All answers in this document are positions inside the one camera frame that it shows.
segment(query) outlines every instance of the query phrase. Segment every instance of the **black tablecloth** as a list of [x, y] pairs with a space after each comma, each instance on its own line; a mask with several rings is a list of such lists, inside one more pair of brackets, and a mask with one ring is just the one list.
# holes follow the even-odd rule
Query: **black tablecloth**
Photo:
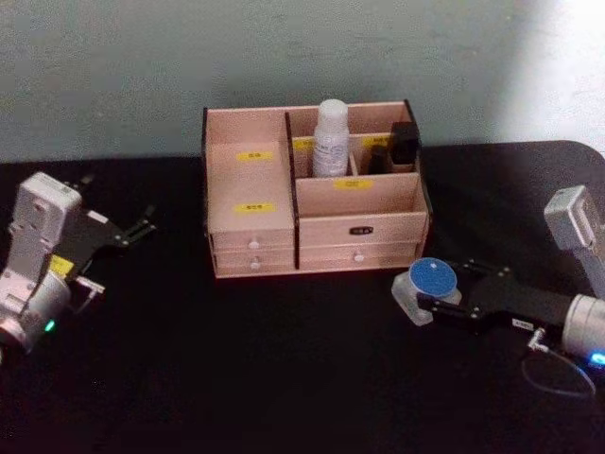
[[[589, 291], [542, 210], [557, 188], [585, 183], [605, 213], [605, 164], [592, 150], [427, 148], [423, 169], [435, 212], [428, 253]], [[601, 375], [595, 402], [535, 391], [519, 369], [527, 333], [418, 328], [390, 295], [396, 271], [215, 281], [199, 159], [2, 165], [0, 225], [36, 170], [72, 181], [92, 170], [91, 208], [128, 226], [154, 202], [160, 230], [96, 262], [105, 301], [0, 373], [8, 452], [605, 452]], [[3, 232], [3, 252], [8, 244]]]

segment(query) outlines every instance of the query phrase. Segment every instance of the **gray wall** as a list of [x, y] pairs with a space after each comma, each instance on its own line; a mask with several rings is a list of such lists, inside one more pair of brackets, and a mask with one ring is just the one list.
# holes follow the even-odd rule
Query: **gray wall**
[[427, 144], [604, 150], [600, 3], [0, 0], [0, 160], [194, 154], [203, 106], [328, 96], [407, 97]]

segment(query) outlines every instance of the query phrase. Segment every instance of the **yellow sticker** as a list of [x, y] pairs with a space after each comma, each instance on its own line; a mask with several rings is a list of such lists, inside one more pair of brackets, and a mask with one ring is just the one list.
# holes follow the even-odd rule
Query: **yellow sticker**
[[294, 151], [313, 151], [315, 139], [313, 137], [293, 139], [292, 144], [294, 145]]
[[334, 181], [335, 189], [370, 189], [374, 186], [372, 180], [350, 180], [342, 178]]
[[262, 202], [262, 203], [240, 203], [233, 207], [235, 213], [240, 215], [250, 215], [254, 213], [273, 213], [275, 211], [275, 204]]
[[273, 159], [272, 151], [247, 151], [237, 153], [237, 161], [270, 161]]
[[59, 277], [65, 279], [67, 273], [71, 271], [74, 264], [69, 260], [59, 257], [58, 255], [52, 255], [50, 257], [50, 270], [54, 271]]
[[372, 148], [374, 145], [386, 147], [389, 144], [388, 135], [374, 135], [372, 137], [364, 137], [361, 141], [363, 148]]

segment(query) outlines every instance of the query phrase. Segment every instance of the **blue bottle cap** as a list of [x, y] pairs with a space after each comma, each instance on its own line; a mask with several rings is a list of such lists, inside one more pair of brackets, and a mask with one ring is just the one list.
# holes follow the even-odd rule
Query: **blue bottle cap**
[[421, 258], [409, 268], [409, 279], [422, 293], [435, 298], [451, 294], [458, 284], [452, 267], [438, 258]]

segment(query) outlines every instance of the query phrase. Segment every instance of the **wire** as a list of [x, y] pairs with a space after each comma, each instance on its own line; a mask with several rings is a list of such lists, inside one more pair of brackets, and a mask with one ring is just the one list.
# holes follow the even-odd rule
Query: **wire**
[[579, 393], [579, 392], [575, 392], [575, 391], [561, 390], [561, 389], [551, 388], [549, 386], [541, 385], [540, 383], [536, 382], [533, 378], [531, 378], [531, 376], [527, 372], [527, 357], [525, 357], [521, 361], [521, 372], [523, 373], [523, 378], [527, 381], [527, 383], [529, 383], [531, 386], [533, 386], [534, 388], [536, 388], [544, 393], [551, 393], [551, 394], [555, 394], [555, 395], [561, 395], [563, 397], [572, 397], [572, 398], [576, 398], [576, 399], [593, 399], [593, 398], [595, 398], [595, 396], [596, 396], [595, 383], [584, 371], [582, 371], [582, 369], [576, 363], [574, 363], [571, 359], [568, 359], [568, 358], [564, 357], [563, 355], [560, 355], [557, 352], [554, 352], [552, 350], [548, 350], [543, 353], [552, 355], [554, 358], [560, 360], [561, 362], [564, 362], [569, 367], [574, 369], [574, 371], [576, 371], [583, 378], [584, 382], [588, 385], [588, 387], [590, 388], [590, 392]]

